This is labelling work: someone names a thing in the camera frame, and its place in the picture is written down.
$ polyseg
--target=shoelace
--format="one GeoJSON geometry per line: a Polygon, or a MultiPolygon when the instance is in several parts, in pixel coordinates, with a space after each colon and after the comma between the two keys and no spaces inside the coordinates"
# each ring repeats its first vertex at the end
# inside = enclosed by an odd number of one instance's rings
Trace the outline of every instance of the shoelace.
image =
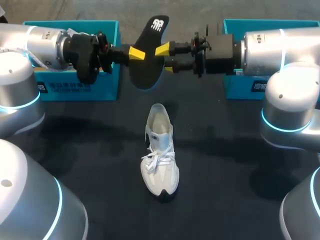
{"type": "Polygon", "coordinates": [[[175,152],[169,152],[171,147],[172,144],[170,144],[169,147],[161,153],[153,151],[151,145],[147,148],[151,153],[142,157],[142,159],[147,158],[145,167],[149,174],[155,173],[157,166],[169,165],[171,161],[175,160],[175,152]]]}

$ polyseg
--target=black tablecloth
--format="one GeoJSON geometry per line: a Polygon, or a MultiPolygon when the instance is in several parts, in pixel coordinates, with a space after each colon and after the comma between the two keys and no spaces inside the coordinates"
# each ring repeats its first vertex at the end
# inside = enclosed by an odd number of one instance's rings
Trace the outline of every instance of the black tablecloth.
{"type": "Polygon", "coordinates": [[[282,240],[283,197],[317,166],[259,134],[261,101],[226,100],[221,76],[164,73],[140,91],[123,69],[114,102],[46,102],[40,131],[9,141],[83,202],[88,240],[282,240]],[[180,170],[176,198],[148,193],[140,172],[152,104],[166,106],[180,170]]]}

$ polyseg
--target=white sneaker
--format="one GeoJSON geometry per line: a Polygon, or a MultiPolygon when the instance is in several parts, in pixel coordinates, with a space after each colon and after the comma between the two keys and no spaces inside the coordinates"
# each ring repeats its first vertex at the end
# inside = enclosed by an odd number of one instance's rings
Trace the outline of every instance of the white sneaker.
{"type": "Polygon", "coordinates": [[[149,191],[161,200],[171,197],[179,183],[179,168],[176,165],[173,143],[173,126],[165,107],[154,104],[145,126],[151,151],[142,157],[141,173],[149,191]]]}

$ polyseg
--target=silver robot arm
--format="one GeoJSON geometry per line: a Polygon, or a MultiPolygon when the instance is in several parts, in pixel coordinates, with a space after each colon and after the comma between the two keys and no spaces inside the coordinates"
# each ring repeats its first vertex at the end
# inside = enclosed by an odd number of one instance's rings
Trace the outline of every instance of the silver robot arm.
{"type": "Polygon", "coordinates": [[[280,148],[320,152],[320,27],[248,32],[241,41],[246,76],[271,76],[261,135],[280,148]]]}
{"type": "Polygon", "coordinates": [[[63,29],[0,23],[0,139],[38,126],[45,117],[31,61],[65,70],[63,29]]]}
{"type": "MultiPolygon", "coordinates": [[[[271,76],[261,110],[260,133],[278,148],[320,152],[320,27],[250,32],[241,42],[245,75],[271,76]]],[[[319,168],[282,201],[285,240],[320,238],[319,168]]]]}
{"type": "Polygon", "coordinates": [[[39,125],[41,106],[33,65],[53,72],[76,69],[81,83],[93,84],[100,68],[127,65],[129,48],[111,46],[106,35],[73,34],[64,29],[0,23],[0,139],[39,125]]]}
{"type": "Polygon", "coordinates": [[[20,148],[0,139],[0,238],[86,240],[82,202],[20,148]]]}
{"type": "Polygon", "coordinates": [[[43,68],[55,71],[70,66],[64,57],[64,29],[18,24],[0,24],[0,50],[25,54],[43,68]]]}

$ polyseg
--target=teal box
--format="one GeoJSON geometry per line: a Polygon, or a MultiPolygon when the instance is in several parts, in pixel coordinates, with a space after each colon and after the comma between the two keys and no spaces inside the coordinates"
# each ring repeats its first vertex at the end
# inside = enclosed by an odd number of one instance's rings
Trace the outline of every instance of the teal box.
{"type": "MultiPolygon", "coordinates": [[[[119,22],[109,20],[26,21],[24,25],[56,29],[72,29],[78,33],[103,32],[108,42],[121,45],[119,22]]],[[[74,70],[64,72],[36,71],[43,101],[115,101],[118,94],[119,64],[112,64],[112,74],[100,72],[92,85],[81,84],[74,70]]]]}
{"type": "MultiPolygon", "coordinates": [[[[263,19],[225,19],[224,34],[233,34],[236,42],[243,40],[246,32],[276,29],[320,27],[318,21],[263,20],[263,19]]],[[[269,76],[243,76],[241,69],[236,75],[223,77],[227,99],[262,100],[269,76]]]]}

